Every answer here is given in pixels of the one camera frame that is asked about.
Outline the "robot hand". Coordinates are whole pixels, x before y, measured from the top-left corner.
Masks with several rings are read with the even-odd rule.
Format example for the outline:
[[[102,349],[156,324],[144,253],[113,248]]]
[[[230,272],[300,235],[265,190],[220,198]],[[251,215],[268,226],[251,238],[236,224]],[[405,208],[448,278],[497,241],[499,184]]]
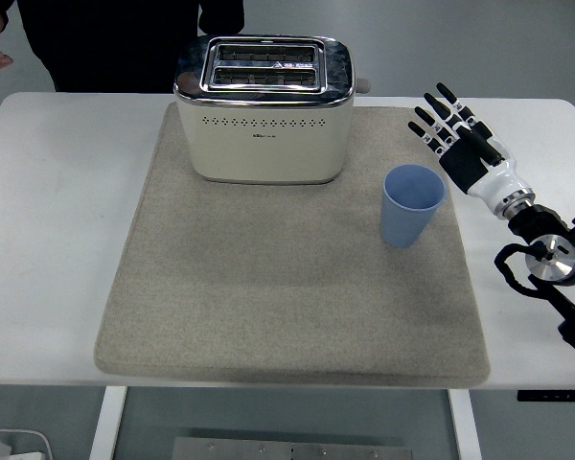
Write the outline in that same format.
[[[498,219],[511,219],[534,204],[531,186],[516,173],[516,160],[493,131],[439,82],[442,98],[429,93],[429,109],[415,107],[421,125],[408,127],[438,157],[449,179],[464,194],[481,199]]]

